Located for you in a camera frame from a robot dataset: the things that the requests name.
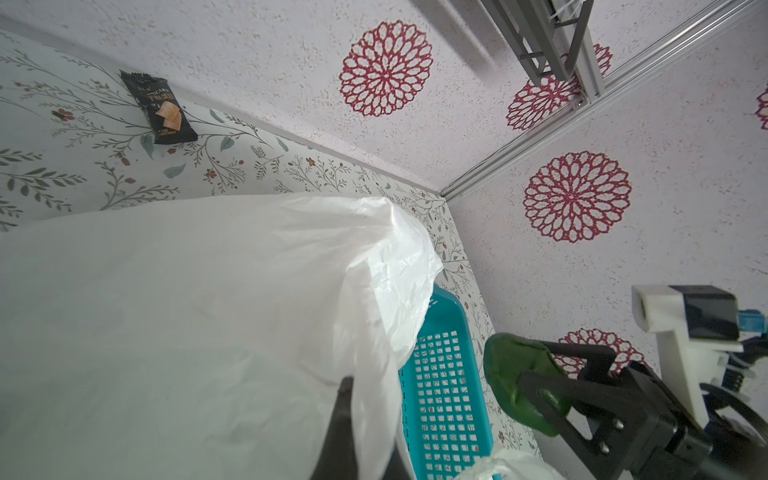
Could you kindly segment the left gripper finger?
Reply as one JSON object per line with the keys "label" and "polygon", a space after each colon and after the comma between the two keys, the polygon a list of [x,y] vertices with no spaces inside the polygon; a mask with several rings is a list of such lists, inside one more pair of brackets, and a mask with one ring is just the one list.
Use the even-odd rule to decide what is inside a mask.
{"label": "left gripper finger", "polygon": [[[339,385],[320,456],[310,476],[312,480],[361,479],[352,429],[353,385],[352,376],[344,377]],[[395,441],[389,463],[382,475],[384,480],[414,478],[412,468],[406,465],[400,444],[400,440]]]}

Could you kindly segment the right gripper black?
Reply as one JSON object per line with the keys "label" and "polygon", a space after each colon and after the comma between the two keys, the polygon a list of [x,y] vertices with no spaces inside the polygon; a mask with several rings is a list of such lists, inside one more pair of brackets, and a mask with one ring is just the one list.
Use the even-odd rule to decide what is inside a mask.
{"label": "right gripper black", "polygon": [[553,354],[585,361],[579,380],[524,372],[517,386],[531,405],[531,427],[559,432],[572,409],[587,417],[587,468],[597,479],[764,479],[767,423],[734,394],[703,386],[702,424],[649,368],[611,372],[603,345],[544,341]]}

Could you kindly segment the white plastic bag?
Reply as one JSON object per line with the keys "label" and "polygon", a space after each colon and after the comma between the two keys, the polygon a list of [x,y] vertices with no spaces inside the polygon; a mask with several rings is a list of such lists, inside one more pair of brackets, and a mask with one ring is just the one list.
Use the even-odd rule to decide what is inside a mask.
{"label": "white plastic bag", "polygon": [[361,479],[442,269],[383,197],[161,201],[1,237],[5,479],[311,479],[352,376]]}

